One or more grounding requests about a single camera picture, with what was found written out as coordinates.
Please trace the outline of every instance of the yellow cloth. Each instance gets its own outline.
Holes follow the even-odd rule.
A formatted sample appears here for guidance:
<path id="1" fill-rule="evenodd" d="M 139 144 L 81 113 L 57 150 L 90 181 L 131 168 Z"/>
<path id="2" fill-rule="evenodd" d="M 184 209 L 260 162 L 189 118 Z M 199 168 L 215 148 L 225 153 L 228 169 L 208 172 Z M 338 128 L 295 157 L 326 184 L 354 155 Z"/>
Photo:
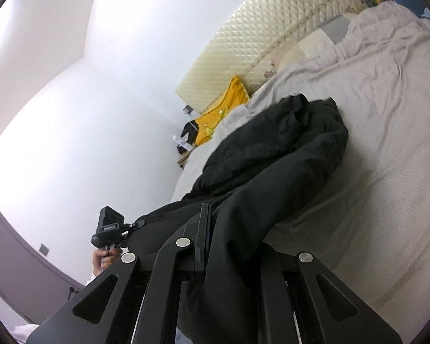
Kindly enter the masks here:
<path id="1" fill-rule="evenodd" d="M 199 126 L 196 145 L 200 146 L 209 141 L 218 123 L 232 109 L 242 103 L 246 103 L 249 99 L 249 94 L 241 80 L 237 75 L 234 76 L 225 92 L 213 102 L 213 106 L 209 106 L 209 110 L 195 120 Z"/>

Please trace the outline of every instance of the white bedsheet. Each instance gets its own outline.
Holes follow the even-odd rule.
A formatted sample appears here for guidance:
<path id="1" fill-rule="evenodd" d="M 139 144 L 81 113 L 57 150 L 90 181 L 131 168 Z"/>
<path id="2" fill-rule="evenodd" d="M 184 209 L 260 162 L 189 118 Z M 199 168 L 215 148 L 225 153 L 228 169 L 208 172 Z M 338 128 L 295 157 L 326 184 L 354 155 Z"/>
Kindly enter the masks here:
<path id="1" fill-rule="evenodd" d="M 266 241 L 312 252 L 409 343 L 430 317 L 430 28 L 406 8 L 362 12 L 341 43 L 274 76 L 191 154 L 173 200 L 227 134 L 296 93 L 333 97 L 349 141 L 323 192 Z"/>

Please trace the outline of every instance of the hand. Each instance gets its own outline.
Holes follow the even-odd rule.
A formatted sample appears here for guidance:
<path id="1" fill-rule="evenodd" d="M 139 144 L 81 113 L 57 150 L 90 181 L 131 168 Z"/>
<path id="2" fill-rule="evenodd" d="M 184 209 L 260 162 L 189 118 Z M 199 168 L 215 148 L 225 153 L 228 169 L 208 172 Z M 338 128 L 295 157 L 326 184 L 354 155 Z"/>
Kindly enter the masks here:
<path id="1" fill-rule="evenodd" d="M 109 251 L 97 249 L 93 253 L 93 273 L 97 277 L 101 272 L 115 262 L 123 253 L 121 248 L 113 248 Z"/>

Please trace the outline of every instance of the gray door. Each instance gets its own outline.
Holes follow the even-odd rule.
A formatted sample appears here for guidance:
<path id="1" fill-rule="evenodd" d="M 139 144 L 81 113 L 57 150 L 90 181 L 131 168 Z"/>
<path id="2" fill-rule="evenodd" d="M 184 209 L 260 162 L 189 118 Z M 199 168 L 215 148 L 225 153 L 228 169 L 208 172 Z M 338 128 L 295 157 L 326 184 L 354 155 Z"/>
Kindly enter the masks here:
<path id="1" fill-rule="evenodd" d="M 11 308 L 40 324 L 82 288 L 27 244 L 0 213 L 0 296 Z"/>

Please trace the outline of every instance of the black jacket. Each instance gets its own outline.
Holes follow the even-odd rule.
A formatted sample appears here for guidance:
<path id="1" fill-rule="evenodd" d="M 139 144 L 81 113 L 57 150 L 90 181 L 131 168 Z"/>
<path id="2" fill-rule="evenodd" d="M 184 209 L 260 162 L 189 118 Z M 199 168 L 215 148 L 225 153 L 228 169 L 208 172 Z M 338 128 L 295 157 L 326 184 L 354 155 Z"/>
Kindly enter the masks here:
<path id="1" fill-rule="evenodd" d="M 211 203 L 206 277 L 184 283 L 181 293 L 178 326 L 194 344 L 257 342 L 249 261 L 277 222 L 326 185 L 347 135 L 333 99 L 285 98 L 230 134 L 181 201 L 141 217 L 146 225 L 129 241 L 139 256 L 177 240 Z"/>

